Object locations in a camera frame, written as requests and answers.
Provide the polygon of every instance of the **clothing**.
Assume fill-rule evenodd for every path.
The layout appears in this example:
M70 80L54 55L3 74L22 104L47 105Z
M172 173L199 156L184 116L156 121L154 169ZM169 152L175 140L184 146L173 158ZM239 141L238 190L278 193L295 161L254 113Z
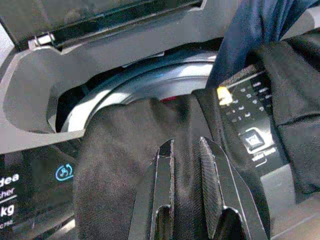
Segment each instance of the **clothing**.
M245 67L249 51L279 41L320 0L243 0L224 34L206 87L217 87Z

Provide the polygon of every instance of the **black cloth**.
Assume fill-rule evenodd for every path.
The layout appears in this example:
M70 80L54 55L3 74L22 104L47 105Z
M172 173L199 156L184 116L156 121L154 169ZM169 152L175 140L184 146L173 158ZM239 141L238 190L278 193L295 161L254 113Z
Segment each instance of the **black cloth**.
M320 32L257 49L271 79L274 122L305 193L320 190Z
M108 106L93 116L75 169L74 207L80 239L128 239L136 185L159 146L169 139L174 139L175 152L174 239L208 238L198 145L199 137L224 143L220 118L214 117L219 113L208 108L203 114L206 104L217 105L214 95L213 90L203 90L168 103L145 99ZM250 162L249 158L234 161L245 179L252 176L249 187L268 232L267 201L260 179L248 167Z

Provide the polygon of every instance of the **washing machine lid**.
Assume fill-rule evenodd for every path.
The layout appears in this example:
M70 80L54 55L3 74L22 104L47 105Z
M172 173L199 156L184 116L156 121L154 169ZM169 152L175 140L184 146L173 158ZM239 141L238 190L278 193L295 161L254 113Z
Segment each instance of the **washing machine lid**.
M0 19L16 46L48 35L54 46L110 31L202 0L15 0L0 1Z

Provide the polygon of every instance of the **gray plastic panel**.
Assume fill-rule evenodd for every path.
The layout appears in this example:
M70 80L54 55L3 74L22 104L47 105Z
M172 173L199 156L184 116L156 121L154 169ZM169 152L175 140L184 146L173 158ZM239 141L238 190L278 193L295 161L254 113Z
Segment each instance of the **gray plastic panel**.
M204 1L200 8L168 14L62 52L46 46L18 53L0 72L0 154L81 137L83 130L56 134L48 124L55 119L63 92L101 72L183 44L222 37L238 4L238 0Z

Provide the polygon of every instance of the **black fabric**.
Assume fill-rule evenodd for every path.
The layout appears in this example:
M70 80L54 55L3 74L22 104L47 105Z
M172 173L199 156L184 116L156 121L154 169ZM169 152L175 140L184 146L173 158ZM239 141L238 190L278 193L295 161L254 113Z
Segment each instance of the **black fabric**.
M255 51L271 79L273 117L297 184L320 190L320 32Z
M167 104L141 100L96 113L83 137L75 170L79 238L128 239L135 187L168 139L175 141L173 234L177 240L206 238L201 168L194 143L200 136L210 137L210 132L194 96Z

